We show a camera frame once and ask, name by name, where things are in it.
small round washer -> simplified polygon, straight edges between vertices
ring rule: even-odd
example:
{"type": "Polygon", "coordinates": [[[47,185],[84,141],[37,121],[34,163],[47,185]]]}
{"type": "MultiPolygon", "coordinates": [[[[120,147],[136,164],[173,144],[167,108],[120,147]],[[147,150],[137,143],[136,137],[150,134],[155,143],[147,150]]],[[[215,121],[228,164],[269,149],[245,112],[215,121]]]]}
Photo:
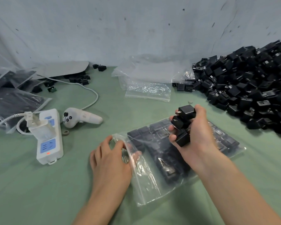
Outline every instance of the small round washer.
{"type": "Polygon", "coordinates": [[[63,131],[63,133],[62,133],[63,136],[68,136],[69,134],[70,134],[70,131],[68,131],[68,130],[63,131]]]}

green table surface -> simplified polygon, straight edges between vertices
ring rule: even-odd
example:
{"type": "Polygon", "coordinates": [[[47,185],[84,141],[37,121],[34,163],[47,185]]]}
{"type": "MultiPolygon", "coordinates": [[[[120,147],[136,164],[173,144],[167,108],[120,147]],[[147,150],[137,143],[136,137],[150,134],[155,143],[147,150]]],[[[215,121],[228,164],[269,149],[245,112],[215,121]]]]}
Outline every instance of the green table surface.
{"type": "MultiPolygon", "coordinates": [[[[248,130],[239,119],[211,106],[200,92],[172,89],[170,102],[125,98],[113,68],[90,70],[87,87],[99,94],[87,111],[103,117],[102,125],[83,123],[63,137],[64,156],[56,164],[41,165],[36,159],[33,136],[0,130],[0,225],[71,224],[88,200],[92,186],[89,153],[109,134],[119,133],[172,115],[188,101],[207,110],[208,119],[238,140],[247,150],[232,159],[281,216],[281,136],[270,130],[248,130]]],[[[75,85],[57,83],[57,92],[40,95],[53,98],[45,109],[56,108],[60,115],[68,107],[82,108],[95,95],[75,85]]],[[[201,181],[186,183],[167,196],[137,207],[133,188],[110,224],[223,224],[201,181]]]]}

power strip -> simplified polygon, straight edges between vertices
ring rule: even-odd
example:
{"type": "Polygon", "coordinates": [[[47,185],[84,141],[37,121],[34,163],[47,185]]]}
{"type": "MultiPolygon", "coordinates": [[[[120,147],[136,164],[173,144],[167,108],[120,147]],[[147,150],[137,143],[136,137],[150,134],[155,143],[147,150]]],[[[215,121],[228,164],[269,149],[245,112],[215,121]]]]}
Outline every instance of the power strip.
{"type": "Polygon", "coordinates": [[[44,110],[39,114],[39,119],[47,119],[54,127],[56,136],[46,141],[37,141],[37,160],[43,165],[52,165],[64,155],[59,113],[57,109],[44,110]]]}

white game controller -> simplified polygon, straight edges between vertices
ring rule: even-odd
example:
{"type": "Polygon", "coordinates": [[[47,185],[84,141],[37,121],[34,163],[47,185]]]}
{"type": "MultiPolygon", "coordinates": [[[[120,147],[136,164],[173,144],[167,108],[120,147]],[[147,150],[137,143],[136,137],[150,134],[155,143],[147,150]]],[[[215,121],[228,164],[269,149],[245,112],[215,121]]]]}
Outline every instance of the white game controller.
{"type": "Polygon", "coordinates": [[[63,123],[69,129],[73,128],[78,122],[101,124],[102,121],[103,118],[98,115],[73,107],[66,109],[63,116],[63,123]]]}

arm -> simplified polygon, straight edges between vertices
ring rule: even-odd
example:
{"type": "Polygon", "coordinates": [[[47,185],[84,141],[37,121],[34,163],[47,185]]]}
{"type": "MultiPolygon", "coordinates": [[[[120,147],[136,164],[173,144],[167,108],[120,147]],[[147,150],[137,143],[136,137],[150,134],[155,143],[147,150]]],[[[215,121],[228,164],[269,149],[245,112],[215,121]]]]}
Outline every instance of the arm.
{"type": "Polygon", "coordinates": [[[234,163],[222,154],[208,125],[206,110],[196,105],[191,123],[191,144],[179,147],[170,141],[198,174],[225,224],[281,224],[281,218],[266,203],[234,163]]]}
{"type": "MultiPolygon", "coordinates": [[[[87,204],[80,210],[73,225],[108,224],[130,185],[132,172],[129,164],[122,161],[123,141],[118,141],[113,150],[108,136],[90,154],[93,170],[93,189],[87,204]]],[[[135,161],[139,154],[134,154],[135,161]]]]}

